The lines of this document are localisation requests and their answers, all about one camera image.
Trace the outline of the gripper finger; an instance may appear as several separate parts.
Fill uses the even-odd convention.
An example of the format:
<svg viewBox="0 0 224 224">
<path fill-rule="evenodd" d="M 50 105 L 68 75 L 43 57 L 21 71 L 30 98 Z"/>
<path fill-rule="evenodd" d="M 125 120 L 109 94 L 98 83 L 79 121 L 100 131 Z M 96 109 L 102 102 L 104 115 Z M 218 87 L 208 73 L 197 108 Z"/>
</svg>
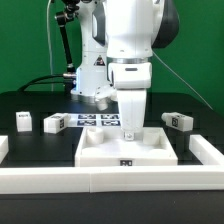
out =
<svg viewBox="0 0 224 224">
<path fill-rule="evenodd" d="M 124 132 L 125 140 L 134 140 L 134 133 Z"/>
</svg>

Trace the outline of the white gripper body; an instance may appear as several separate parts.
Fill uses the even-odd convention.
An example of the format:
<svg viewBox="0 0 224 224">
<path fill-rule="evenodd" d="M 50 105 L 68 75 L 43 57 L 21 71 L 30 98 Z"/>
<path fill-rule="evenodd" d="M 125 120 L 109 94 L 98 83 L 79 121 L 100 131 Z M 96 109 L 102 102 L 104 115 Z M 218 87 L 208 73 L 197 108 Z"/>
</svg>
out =
<svg viewBox="0 0 224 224">
<path fill-rule="evenodd" d="M 151 71 L 150 62 L 108 66 L 109 79 L 117 91 L 121 129 L 125 133 L 138 133 L 143 128 Z"/>
</svg>

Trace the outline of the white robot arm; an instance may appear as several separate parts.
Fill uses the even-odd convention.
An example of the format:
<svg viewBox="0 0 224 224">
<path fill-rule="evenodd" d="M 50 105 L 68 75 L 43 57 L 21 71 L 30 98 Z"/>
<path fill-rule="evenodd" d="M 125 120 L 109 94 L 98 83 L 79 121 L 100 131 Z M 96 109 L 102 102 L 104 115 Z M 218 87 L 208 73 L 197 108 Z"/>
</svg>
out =
<svg viewBox="0 0 224 224">
<path fill-rule="evenodd" d="M 168 46 L 179 31 L 173 0 L 81 0 L 78 19 L 82 61 L 71 90 L 77 100 L 102 110 L 116 97 L 124 138 L 142 131 L 155 48 Z"/>
</svg>

